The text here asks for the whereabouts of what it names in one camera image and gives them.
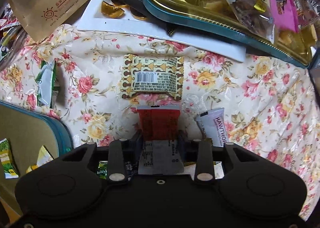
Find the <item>yellow patterned biscuit packet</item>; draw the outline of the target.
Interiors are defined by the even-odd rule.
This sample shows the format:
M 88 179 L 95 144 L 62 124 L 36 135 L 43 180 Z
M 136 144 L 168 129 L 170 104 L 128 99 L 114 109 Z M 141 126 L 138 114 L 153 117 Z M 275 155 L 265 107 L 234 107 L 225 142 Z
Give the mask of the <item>yellow patterned biscuit packet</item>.
M 164 93 L 175 100 L 182 98 L 184 58 L 147 58 L 135 54 L 124 56 L 120 92 L 123 99 L 140 93 Z

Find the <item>white flat board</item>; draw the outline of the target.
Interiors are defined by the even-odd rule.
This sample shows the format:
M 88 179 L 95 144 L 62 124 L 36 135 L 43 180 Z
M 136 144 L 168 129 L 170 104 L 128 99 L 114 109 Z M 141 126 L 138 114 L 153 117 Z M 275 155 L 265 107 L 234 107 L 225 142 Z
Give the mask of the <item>white flat board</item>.
M 101 4 L 104 1 L 112 3 L 111 0 L 90 0 L 76 24 L 78 30 L 141 35 L 214 52 L 238 62 L 245 61 L 246 47 L 234 41 L 187 28 L 178 28 L 172 36 L 169 36 L 165 23 L 160 22 L 157 25 L 153 22 L 138 20 L 133 17 L 129 8 L 124 8 L 123 17 L 112 19 L 101 12 Z

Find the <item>green foil candy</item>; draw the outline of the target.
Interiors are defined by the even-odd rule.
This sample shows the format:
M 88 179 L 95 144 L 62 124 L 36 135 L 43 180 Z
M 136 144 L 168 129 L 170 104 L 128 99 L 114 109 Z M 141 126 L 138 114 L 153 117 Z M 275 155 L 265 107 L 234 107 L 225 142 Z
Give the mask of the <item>green foil candy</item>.
M 100 179 L 107 179 L 108 161 L 100 161 L 97 169 L 97 176 Z

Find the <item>floral tablecloth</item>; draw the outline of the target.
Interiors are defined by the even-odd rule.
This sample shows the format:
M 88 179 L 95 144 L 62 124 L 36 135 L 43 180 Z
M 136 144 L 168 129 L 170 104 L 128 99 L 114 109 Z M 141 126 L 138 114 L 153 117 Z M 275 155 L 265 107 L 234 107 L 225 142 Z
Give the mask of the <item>floral tablecloth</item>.
M 180 129 L 197 139 L 195 116 L 224 108 L 229 140 L 296 173 L 307 187 L 300 216 L 319 200 L 319 106 L 306 69 L 276 58 L 247 55 L 243 63 L 171 41 L 60 26 L 40 43 L 26 38 L 1 72 L 1 100 L 61 120 L 74 145 L 106 146 L 139 128 L 139 105 L 167 105 L 166 94 L 120 96 L 127 54 L 184 57 Z M 37 105 L 41 62 L 56 61 L 53 106 Z

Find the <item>white hawthorn candy bar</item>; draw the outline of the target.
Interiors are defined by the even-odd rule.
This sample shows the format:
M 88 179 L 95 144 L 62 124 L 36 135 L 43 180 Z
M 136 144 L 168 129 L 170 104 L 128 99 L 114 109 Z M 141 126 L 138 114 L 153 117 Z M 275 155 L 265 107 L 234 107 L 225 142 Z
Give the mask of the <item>white hawthorn candy bar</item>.
M 215 147 L 229 142 L 224 123 L 224 108 L 216 108 L 197 115 L 195 121 L 205 138 L 211 139 Z

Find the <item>blue white candy packet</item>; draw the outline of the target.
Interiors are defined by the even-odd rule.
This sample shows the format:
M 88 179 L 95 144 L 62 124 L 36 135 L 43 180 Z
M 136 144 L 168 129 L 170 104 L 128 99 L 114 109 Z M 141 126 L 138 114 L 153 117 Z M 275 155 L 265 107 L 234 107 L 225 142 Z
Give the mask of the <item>blue white candy packet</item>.
M 130 180 L 134 175 L 138 174 L 138 162 L 126 161 L 124 165 L 128 180 Z

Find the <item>gold teal snack tin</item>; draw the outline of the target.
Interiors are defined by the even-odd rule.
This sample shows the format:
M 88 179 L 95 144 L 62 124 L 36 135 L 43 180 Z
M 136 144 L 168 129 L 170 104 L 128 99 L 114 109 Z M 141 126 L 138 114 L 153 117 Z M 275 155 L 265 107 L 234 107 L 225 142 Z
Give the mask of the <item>gold teal snack tin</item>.
M 262 55 L 271 55 L 299 67 L 308 67 L 312 62 L 311 47 L 303 45 L 302 51 L 276 41 L 270 43 L 241 25 L 226 14 L 202 8 L 205 0 L 143 0 L 146 9 L 156 18 L 180 26 L 213 33 L 236 41 Z

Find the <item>gold metal tray lid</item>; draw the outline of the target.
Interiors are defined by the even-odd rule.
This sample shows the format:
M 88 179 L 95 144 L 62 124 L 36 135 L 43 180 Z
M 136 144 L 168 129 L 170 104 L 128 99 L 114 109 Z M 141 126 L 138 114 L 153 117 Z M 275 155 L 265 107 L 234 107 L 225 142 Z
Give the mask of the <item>gold metal tray lid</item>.
M 72 137 L 61 121 L 1 102 L 1 140 L 5 138 L 10 142 L 19 177 L 36 163 L 42 146 L 53 158 L 73 149 Z

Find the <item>red white wafer packet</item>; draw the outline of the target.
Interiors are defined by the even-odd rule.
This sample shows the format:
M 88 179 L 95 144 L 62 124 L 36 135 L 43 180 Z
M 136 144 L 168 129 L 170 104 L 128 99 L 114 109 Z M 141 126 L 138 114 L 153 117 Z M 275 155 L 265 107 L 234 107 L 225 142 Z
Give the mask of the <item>red white wafer packet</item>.
M 184 172 L 178 151 L 178 105 L 139 106 L 137 108 L 143 135 L 143 149 L 138 173 L 173 175 Z

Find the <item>green pea snack packet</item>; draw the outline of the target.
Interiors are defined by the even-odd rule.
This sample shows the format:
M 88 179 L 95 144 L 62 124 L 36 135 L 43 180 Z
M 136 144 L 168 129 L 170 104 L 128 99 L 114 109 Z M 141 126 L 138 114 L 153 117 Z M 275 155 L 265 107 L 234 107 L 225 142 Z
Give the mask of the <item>green pea snack packet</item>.
M 10 142 L 6 138 L 0 142 L 0 156 L 5 179 L 18 178 L 19 171 L 12 156 Z

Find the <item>gold coin chocolate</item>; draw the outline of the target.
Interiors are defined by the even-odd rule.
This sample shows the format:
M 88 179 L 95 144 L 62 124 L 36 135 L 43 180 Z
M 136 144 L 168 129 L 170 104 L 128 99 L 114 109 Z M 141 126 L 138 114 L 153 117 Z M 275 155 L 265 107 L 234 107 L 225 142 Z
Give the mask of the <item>gold coin chocolate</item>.
M 122 17 L 125 13 L 125 11 L 122 8 L 108 4 L 105 1 L 101 3 L 100 11 L 103 15 L 112 19 Z

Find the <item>yellow white snack packet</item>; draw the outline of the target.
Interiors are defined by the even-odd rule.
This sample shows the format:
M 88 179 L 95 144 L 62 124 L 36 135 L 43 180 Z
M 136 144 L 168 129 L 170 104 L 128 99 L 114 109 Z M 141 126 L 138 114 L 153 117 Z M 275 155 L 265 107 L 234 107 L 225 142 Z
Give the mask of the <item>yellow white snack packet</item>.
M 35 165 L 30 165 L 27 170 L 26 173 L 29 173 L 43 165 L 45 165 L 46 163 L 50 162 L 54 160 L 53 156 L 49 153 L 48 149 L 45 146 L 41 146 L 40 150 L 39 150 L 39 154 L 37 157 L 37 162 Z

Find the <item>green white snack packet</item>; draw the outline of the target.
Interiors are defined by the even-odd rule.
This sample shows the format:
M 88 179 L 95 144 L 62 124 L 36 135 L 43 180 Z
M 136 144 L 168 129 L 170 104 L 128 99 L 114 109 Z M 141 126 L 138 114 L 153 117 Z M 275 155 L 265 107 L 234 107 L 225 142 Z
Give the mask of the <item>green white snack packet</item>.
M 41 62 L 41 70 L 35 78 L 37 84 L 37 105 L 52 108 L 53 96 L 59 89 L 55 86 L 56 61 Z

